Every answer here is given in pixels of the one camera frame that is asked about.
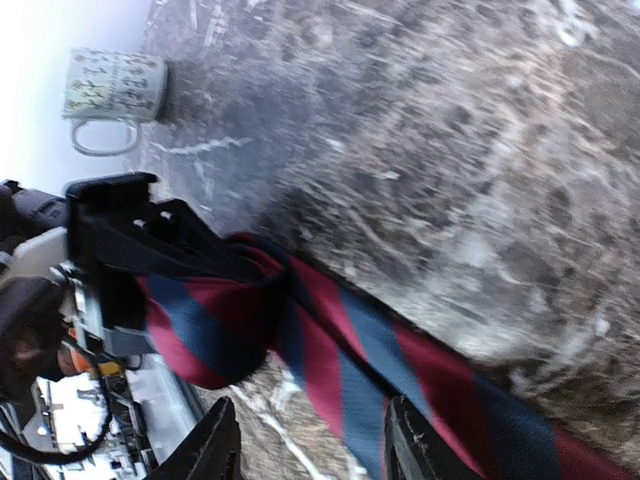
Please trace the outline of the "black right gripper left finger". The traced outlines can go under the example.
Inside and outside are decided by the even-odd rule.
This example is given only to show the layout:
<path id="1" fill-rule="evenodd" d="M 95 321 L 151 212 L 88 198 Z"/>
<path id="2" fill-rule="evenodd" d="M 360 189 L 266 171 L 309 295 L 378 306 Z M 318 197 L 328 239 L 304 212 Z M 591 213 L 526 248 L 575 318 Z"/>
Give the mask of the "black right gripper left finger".
<path id="1" fill-rule="evenodd" d="M 241 431 L 230 397 L 221 397 L 150 480 L 241 478 Z"/>

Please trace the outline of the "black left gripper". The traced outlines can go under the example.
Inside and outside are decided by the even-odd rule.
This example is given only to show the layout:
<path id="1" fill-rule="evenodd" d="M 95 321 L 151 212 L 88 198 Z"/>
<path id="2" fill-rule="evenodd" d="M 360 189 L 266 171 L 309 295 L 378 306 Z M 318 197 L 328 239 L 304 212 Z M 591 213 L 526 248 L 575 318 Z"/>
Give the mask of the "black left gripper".
<path id="1" fill-rule="evenodd" d="M 144 298 L 133 274 L 240 283 L 261 277 L 178 199 L 150 202 L 151 173 L 71 183 L 66 188 L 69 278 L 82 345 L 146 345 Z"/>

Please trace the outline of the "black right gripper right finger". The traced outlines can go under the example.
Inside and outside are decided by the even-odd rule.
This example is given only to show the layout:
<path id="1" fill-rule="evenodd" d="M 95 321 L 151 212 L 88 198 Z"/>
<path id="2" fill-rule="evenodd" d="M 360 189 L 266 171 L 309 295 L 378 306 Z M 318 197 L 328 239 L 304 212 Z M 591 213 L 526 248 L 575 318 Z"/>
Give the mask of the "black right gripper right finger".
<path id="1" fill-rule="evenodd" d="M 480 480 L 405 396 L 385 414 L 384 460 L 391 480 Z"/>

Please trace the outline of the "red navy striped tie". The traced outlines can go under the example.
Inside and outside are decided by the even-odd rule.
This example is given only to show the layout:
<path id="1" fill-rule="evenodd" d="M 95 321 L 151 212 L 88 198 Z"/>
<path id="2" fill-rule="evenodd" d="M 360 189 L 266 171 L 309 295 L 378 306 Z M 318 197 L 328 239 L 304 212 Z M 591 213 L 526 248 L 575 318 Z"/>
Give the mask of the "red navy striped tie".
<path id="1" fill-rule="evenodd" d="M 405 396 L 480 479 L 625 479 L 628 472 L 476 373 L 432 336 L 252 235 L 239 247 L 261 270 L 262 346 L 181 340 L 169 309 L 146 301 L 151 339 L 187 382 L 216 390 L 252 375 L 275 353 L 318 415 L 374 479 L 387 479 L 384 422 Z"/>

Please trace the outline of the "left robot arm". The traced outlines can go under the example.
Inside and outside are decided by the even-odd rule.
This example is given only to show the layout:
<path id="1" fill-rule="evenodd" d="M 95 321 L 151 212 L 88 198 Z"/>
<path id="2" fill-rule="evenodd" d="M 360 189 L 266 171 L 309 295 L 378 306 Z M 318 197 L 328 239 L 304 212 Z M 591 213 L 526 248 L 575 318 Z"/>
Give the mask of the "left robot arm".
<path id="1" fill-rule="evenodd" d="M 113 355 L 150 353 L 145 303 L 169 309 L 183 341 L 262 346 L 260 268 L 180 199 L 155 201 L 154 175 L 81 181 L 62 197 L 1 187 L 1 342 L 22 332 L 50 347 L 69 316 L 79 343 Z"/>

